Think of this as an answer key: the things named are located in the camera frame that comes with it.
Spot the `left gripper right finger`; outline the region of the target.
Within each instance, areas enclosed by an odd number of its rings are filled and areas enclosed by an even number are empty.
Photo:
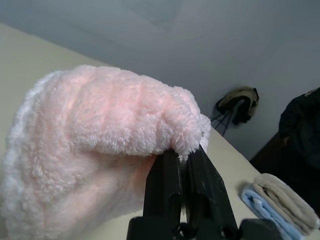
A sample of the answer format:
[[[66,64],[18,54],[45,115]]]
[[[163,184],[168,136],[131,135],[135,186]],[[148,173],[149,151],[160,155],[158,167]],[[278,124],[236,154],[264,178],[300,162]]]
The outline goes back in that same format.
[[[198,228],[205,219],[214,227],[237,227],[223,178],[200,146],[186,164],[187,219]]]

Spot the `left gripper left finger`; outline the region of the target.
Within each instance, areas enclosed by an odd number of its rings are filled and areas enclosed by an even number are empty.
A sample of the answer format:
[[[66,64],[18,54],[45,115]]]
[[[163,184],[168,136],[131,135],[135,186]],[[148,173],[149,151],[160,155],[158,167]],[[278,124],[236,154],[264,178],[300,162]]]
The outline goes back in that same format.
[[[179,225],[184,204],[181,162],[177,153],[166,150],[156,157],[148,173],[143,216],[163,219],[169,225]]]

